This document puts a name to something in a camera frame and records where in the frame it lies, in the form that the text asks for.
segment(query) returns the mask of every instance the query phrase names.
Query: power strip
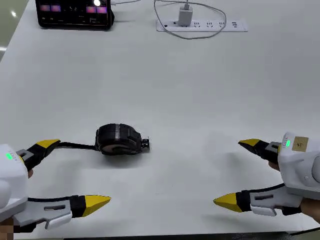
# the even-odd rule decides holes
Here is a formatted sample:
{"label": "power strip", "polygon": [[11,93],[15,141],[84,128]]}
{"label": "power strip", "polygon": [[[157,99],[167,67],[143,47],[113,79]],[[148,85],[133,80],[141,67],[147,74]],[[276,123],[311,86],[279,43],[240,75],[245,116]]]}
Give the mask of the power strip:
{"label": "power strip", "polygon": [[[190,26],[179,26],[177,20],[162,21],[165,29],[171,32],[218,32],[225,25],[221,20],[192,20]],[[156,21],[156,30],[164,32],[159,20]],[[248,26],[244,19],[228,20],[222,32],[248,32]]]}

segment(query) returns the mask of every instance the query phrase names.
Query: black strap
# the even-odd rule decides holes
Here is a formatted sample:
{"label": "black strap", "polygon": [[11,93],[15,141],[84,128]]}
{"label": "black strap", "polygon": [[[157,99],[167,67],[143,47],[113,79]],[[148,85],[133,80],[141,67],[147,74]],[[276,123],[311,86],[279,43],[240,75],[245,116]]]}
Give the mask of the black strap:
{"label": "black strap", "polygon": [[66,142],[66,141],[60,142],[56,148],[57,149],[87,149],[87,150],[98,151],[94,145],[85,145],[85,144],[78,144],[78,143]]}

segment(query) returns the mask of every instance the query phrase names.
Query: yellow fingertip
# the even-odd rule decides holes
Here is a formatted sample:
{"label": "yellow fingertip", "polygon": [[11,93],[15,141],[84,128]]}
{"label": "yellow fingertip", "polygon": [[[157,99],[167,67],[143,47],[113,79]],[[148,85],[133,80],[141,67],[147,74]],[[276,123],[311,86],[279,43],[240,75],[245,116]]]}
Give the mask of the yellow fingertip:
{"label": "yellow fingertip", "polygon": [[218,197],[213,200],[214,204],[229,209],[234,212],[242,213],[243,211],[237,205],[237,197],[235,193],[229,193],[227,195]]}
{"label": "yellow fingertip", "polygon": [[49,146],[51,146],[52,144],[54,144],[58,141],[60,141],[60,140],[59,139],[49,139],[49,140],[38,141],[36,144],[47,149]]}
{"label": "yellow fingertip", "polygon": [[255,146],[258,142],[260,141],[260,139],[255,139],[255,138],[251,138],[251,139],[247,139],[247,140],[241,140],[239,141],[239,144],[247,144],[250,146]]}
{"label": "yellow fingertip", "polygon": [[82,217],[86,217],[98,209],[102,208],[104,205],[110,202],[111,197],[109,196],[99,196],[99,195],[86,195],[85,198],[85,210]]}

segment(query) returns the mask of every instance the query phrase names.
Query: white table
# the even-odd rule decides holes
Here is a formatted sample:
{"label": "white table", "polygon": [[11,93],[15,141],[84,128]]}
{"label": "white table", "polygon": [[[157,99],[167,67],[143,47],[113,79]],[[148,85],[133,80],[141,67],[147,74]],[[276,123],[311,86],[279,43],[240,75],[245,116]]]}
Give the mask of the white table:
{"label": "white table", "polygon": [[[286,131],[320,137],[320,2],[214,4],[245,18],[249,32],[192,41],[156,32],[151,0],[116,6],[109,32],[45,30],[29,2],[0,63],[0,142],[16,150],[52,138],[93,144],[99,126],[125,123],[150,136],[152,149],[109,160],[94,151],[55,150],[34,170],[30,196],[112,200],[86,218],[16,238],[318,226],[301,214],[235,213],[212,200],[282,182],[238,140],[279,141]],[[176,16],[177,9],[163,8],[162,15]]]}

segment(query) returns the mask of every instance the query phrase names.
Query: black tape measure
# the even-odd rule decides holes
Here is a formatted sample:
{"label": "black tape measure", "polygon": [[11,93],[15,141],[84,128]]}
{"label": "black tape measure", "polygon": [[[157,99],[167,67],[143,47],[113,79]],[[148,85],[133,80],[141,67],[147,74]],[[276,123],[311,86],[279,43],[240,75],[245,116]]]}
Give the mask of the black tape measure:
{"label": "black tape measure", "polygon": [[132,126],[111,123],[96,131],[94,145],[60,142],[57,147],[96,150],[104,155],[135,155],[143,149],[150,150],[150,142],[142,139]]}

